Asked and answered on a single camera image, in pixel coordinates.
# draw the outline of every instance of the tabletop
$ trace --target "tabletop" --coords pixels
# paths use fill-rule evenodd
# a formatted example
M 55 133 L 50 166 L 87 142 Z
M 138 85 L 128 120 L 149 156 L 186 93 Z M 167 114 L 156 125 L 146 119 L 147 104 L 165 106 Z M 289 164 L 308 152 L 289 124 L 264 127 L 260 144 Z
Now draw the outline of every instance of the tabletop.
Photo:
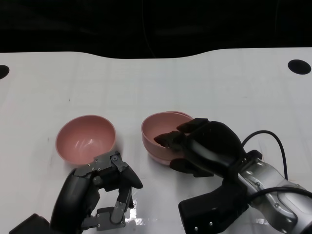
M 0 54 L 0 64 L 10 68 L 0 80 L 1 232 L 33 213 L 50 220 L 73 168 L 58 156 L 56 135 L 82 115 L 113 123 L 122 157 L 143 183 L 143 189 L 133 191 L 136 206 L 126 214 L 126 227 L 108 234 L 183 234 L 178 203 L 221 184 L 217 176 L 194 178 L 148 157 L 140 126 L 157 112 L 221 121 L 241 140 L 257 130 L 273 131 L 285 147 L 289 179 L 311 191 L 312 73 L 290 71 L 293 59 L 312 64 L 312 48 L 228 49 L 131 60 L 76 52 Z M 271 136 L 256 136 L 245 149 L 259 150 L 283 174 Z M 100 194 L 96 209 L 115 204 L 117 191 Z M 249 208 L 224 233 L 279 232 Z

